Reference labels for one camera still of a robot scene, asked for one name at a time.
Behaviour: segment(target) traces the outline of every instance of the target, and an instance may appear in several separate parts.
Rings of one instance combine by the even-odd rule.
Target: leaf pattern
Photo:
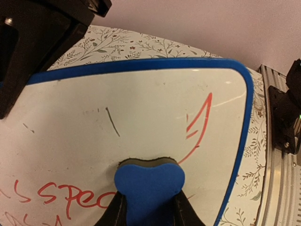
[[[220,56],[152,35],[90,26],[85,37],[63,54],[50,70],[117,60],[168,57]],[[220,226],[254,226],[260,205],[266,163],[266,106],[261,74],[251,69],[249,72],[254,83],[251,123],[244,157]]]

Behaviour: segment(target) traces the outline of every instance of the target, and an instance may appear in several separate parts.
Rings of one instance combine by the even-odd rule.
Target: patterned fabric
[[[166,57],[219,57],[207,51],[155,36],[90,26],[85,37],[50,70],[117,60]],[[249,69],[254,82],[251,124],[244,157],[219,225],[254,226],[260,205],[266,150],[266,107],[261,74]]]

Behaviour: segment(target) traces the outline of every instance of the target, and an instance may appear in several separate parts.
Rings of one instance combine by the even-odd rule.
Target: black marker line
[[[112,117],[111,117],[111,114],[110,114],[110,111],[109,111],[108,107],[106,107],[105,109],[106,109],[107,112],[108,112],[108,115],[109,115],[110,121],[111,121],[111,123],[112,123],[112,125],[113,125],[113,128],[115,129],[115,131],[116,131],[118,137],[120,137],[120,135],[119,135],[119,133],[118,133],[118,131],[117,131],[117,129],[116,129],[114,123],[113,123],[113,120],[112,120]]]

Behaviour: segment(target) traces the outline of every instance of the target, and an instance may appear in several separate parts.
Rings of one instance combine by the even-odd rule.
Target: black mechanical part
[[[272,144],[291,154],[300,149],[301,137],[294,132],[294,124],[301,115],[301,60],[296,60],[286,77],[289,90],[284,93],[276,87],[269,87],[272,122]]]
[[[173,198],[173,226],[205,226],[198,218],[183,191]],[[127,226],[126,197],[117,192],[107,210],[94,226]]]
[[[47,70],[84,37],[94,18],[89,1],[1,0],[0,119],[8,115],[31,75]],[[110,0],[94,1],[105,16]]]

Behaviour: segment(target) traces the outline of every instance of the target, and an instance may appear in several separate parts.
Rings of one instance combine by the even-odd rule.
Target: whiteboard surface
[[[114,196],[120,161],[170,156],[185,171],[194,210],[211,226],[232,174],[245,104],[246,83],[232,69],[26,86],[0,121],[0,223],[92,226]]]

